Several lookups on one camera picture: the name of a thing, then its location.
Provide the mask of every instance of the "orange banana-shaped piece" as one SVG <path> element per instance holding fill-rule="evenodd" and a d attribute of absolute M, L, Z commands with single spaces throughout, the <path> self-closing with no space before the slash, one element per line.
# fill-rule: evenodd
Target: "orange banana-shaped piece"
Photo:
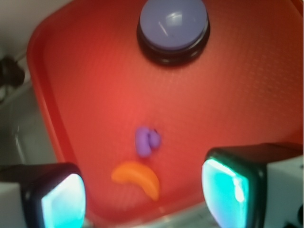
<path fill-rule="evenodd" d="M 135 161 L 125 162 L 112 172 L 112 180 L 117 183 L 133 183 L 139 185 L 152 199 L 158 200 L 160 182 L 152 169 Z"/>

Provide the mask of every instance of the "red tray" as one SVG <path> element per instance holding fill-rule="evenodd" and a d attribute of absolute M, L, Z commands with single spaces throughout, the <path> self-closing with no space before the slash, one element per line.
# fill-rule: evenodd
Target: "red tray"
<path fill-rule="evenodd" d="M 201 166 L 214 146 L 303 143 L 303 17 L 290 0 L 205 0 L 211 33 L 202 55 L 162 67 L 141 53 L 145 0 L 75 0 L 32 35 L 28 65 L 59 162 L 74 162 L 98 226 L 136 225 L 203 201 Z M 134 134 L 162 146 L 146 160 Z M 161 182 L 151 201 L 111 181 L 124 161 Z"/>

